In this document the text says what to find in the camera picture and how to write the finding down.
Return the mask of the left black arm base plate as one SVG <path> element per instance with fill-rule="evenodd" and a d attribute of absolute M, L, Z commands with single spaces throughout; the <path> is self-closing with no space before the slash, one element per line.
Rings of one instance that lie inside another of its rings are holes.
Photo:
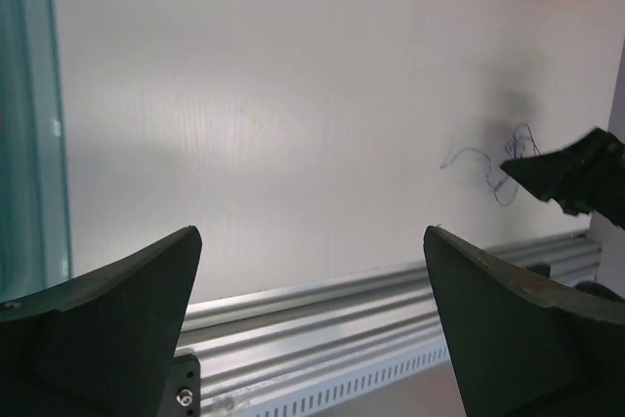
<path fill-rule="evenodd" d="M 200 363 L 194 354 L 172 359 L 158 417 L 198 417 L 200 412 Z"/>

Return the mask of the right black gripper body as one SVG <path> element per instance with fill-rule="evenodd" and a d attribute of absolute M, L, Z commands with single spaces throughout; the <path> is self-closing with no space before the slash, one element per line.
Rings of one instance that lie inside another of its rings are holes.
<path fill-rule="evenodd" d="M 556 200 L 568 215 L 596 212 L 624 229 L 624 143 L 585 136 L 562 151 L 565 171 Z"/>

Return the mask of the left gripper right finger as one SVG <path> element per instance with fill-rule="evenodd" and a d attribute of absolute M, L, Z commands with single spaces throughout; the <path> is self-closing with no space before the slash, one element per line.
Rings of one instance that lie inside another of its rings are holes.
<path fill-rule="evenodd" d="M 429 227 L 424 254 L 469 416 L 621 416 L 624 305 Z"/>

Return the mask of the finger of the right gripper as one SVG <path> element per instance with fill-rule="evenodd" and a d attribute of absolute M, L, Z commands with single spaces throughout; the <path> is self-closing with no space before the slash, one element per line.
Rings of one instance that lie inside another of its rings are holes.
<path fill-rule="evenodd" d="M 508 159 L 500 169 L 538 200 L 581 202 L 609 172 L 610 133 L 594 128 L 569 146 Z"/>

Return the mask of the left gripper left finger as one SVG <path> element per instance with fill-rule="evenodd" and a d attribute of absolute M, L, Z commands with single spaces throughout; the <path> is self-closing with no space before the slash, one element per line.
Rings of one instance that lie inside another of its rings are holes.
<path fill-rule="evenodd" d="M 186 227 L 2 303 L 2 415 L 157 416 L 201 248 Z"/>

